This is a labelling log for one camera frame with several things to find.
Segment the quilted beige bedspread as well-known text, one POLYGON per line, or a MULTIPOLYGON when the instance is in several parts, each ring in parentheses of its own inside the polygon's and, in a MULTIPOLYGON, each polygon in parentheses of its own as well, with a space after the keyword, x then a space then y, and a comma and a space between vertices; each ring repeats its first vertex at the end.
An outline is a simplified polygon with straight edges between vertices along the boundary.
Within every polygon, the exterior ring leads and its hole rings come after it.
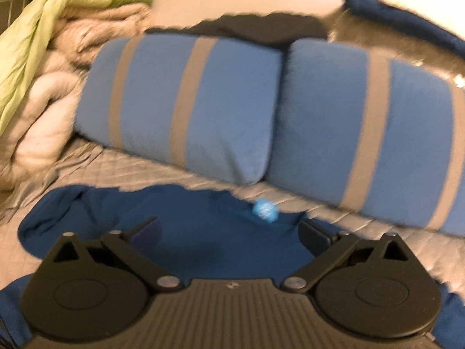
POLYGON ((152 184, 179 184, 187 189, 229 190, 239 199, 266 199, 282 212, 306 211, 309 216, 337 224, 369 239, 397 232, 430 274, 451 291, 464 294, 464 239, 439 232, 392 225, 294 195, 265 182, 251 186, 225 184, 194 173, 137 158, 118 150, 77 140, 49 169, 1 194, 1 286, 33 273, 40 260, 28 254, 17 239, 24 216, 48 191, 69 184, 135 191, 152 184))

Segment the blue striped pillow right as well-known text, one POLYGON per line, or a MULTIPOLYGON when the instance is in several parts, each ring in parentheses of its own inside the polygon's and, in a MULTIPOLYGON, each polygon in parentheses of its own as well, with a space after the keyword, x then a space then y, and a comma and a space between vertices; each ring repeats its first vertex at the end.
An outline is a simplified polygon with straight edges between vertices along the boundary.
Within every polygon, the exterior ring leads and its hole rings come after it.
POLYGON ((337 42, 290 47, 266 178, 370 218, 464 234, 464 90, 337 42))

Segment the blue striped pillow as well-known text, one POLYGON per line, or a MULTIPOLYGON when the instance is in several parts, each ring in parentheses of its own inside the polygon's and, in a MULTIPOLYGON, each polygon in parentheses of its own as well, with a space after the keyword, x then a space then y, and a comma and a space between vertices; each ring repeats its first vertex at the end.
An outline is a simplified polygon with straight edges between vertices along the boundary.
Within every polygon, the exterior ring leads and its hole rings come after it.
POLYGON ((464 234, 464 90, 337 42, 290 47, 266 178, 370 218, 464 234))
POLYGON ((75 130, 233 184, 266 172, 283 54, 250 42, 182 34, 106 43, 76 109, 75 130))

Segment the beige folded comforter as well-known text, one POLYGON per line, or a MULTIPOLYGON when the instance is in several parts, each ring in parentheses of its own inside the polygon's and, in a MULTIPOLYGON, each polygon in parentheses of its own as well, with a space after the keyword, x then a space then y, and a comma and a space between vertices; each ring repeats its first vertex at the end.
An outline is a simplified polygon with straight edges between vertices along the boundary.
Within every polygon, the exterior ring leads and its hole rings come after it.
POLYGON ((152 22, 151 8, 142 2, 64 10, 23 101, 1 134, 2 191, 12 190, 61 157, 97 54, 106 42, 137 36, 152 22))

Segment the blue striped pillow left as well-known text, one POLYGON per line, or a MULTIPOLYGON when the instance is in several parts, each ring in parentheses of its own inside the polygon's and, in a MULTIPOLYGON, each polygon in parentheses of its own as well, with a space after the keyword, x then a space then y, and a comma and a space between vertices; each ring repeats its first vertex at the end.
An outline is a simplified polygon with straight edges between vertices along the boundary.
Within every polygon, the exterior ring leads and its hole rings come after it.
POLYGON ((106 43, 76 109, 75 130, 233 184, 266 172, 283 54, 250 42, 182 34, 106 43))

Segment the black garment behind pillows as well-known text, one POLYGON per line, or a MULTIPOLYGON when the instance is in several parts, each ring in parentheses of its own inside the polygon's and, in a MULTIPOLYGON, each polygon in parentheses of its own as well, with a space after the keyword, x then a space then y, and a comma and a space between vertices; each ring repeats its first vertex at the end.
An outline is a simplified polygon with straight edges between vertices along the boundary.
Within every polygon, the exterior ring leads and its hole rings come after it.
POLYGON ((224 14, 213 20, 204 20, 191 27, 146 29, 146 34, 176 33, 231 38, 252 42, 263 47, 287 51, 297 40, 312 38, 328 39, 324 24, 311 15, 292 13, 224 14))

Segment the green blanket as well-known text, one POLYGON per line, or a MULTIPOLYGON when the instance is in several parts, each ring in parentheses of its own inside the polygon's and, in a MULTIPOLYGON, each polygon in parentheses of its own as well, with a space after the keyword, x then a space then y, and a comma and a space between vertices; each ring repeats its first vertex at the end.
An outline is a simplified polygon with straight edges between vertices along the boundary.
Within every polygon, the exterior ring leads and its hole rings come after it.
POLYGON ((1 34, 1 131, 25 97, 65 8, 107 9, 134 2, 151 6, 153 0, 32 0, 1 34))

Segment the folded dark blue blanket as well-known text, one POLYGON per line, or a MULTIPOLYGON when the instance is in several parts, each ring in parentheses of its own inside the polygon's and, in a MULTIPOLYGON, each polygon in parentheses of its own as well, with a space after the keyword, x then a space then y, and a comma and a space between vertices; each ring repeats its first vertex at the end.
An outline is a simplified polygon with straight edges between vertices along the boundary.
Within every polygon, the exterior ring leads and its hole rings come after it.
POLYGON ((382 0, 344 0, 344 7, 358 17, 386 24, 464 58, 464 39, 416 13, 382 0))

